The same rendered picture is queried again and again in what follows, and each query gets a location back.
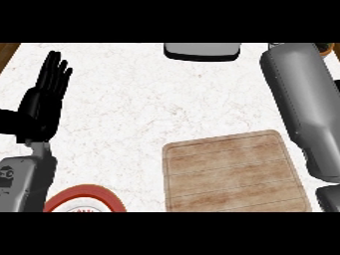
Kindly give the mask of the red pot with white inside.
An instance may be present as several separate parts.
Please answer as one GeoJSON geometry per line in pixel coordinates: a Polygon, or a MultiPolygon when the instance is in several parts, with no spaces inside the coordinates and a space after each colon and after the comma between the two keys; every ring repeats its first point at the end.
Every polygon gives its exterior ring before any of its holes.
{"type": "Polygon", "coordinates": [[[96,184],[75,185],[62,190],[44,203],[44,212],[63,209],[66,212],[125,212],[116,194],[96,184]]]}

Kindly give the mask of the grey appliance with black base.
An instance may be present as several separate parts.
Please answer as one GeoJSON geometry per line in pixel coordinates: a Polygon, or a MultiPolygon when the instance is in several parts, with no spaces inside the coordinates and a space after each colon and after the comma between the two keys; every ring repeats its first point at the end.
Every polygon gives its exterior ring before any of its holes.
{"type": "Polygon", "coordinates": [[[164,54],[181,61],[233,61],[239,55],[239,43],[164,43],[164,54]]]}

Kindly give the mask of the orange round object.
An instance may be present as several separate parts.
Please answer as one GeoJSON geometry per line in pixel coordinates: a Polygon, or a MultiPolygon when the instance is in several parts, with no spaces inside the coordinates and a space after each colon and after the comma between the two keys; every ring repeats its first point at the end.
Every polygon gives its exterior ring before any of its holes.
{"type": "Polygon", "coordinates": [[[332,43],[316,43],[316,48],[319,51],[319,56],[325,57],[334,49],[334,44],[332,43]]]}

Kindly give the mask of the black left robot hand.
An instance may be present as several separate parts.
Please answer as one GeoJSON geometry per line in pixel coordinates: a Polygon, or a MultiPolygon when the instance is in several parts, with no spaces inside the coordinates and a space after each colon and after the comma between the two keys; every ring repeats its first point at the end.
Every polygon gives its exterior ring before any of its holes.
{"type": "Polygon", "coordinates": [[[70,74],[60,53],[50,51],[17,111],[0,109],[0,133],[13,134],[17,143],[47,142],[54,136],[70,74]]]}

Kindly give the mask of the brown wooden cutting board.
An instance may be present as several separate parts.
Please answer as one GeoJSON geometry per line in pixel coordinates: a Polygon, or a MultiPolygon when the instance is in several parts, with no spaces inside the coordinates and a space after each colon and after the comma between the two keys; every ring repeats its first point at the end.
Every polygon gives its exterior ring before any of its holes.
{"type": "Polygon", "coordinates": [[[307,212],[310,204],[279,133],[269,129],[162,148],[170,212],[307,212]]]}

